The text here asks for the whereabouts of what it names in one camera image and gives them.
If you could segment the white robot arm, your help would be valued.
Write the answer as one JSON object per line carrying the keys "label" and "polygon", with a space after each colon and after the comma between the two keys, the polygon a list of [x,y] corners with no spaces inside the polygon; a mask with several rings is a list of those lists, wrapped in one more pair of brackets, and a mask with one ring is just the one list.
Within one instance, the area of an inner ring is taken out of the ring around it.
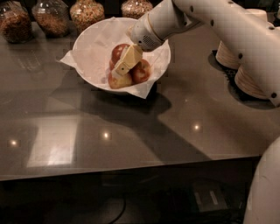
{"label": "white robot arm", "polygon": [[[257,86],[280,106],[280,31],[232,0],[163,0],[130,29],[133,45],[113,69],[124,76],[143,52],[152,52],[170,36],[195,25],[210,25]],[[255,170],[243,224],[280,224],[280,138],[263,153]]]}

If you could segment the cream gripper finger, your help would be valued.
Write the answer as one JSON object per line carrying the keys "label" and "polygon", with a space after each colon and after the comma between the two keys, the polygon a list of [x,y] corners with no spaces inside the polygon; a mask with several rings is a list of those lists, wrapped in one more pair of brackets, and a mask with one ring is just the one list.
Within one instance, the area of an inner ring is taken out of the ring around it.
{"label": "cream gripper finger", "polygon": [[127,74],[143,57],[143,50],[139,45],[126,47],[112,70],[114,78],[121,78]]}

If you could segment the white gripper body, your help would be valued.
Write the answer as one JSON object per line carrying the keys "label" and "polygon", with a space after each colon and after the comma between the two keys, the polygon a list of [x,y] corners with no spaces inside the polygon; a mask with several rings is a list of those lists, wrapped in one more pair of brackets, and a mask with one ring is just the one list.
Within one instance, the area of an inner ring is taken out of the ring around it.
{"label": "white gripper body", "polygon": [[127,31],[130,40],[144,52],[152,52],[159,48],[164,41],[153,31],[149,14],[145,13]]}

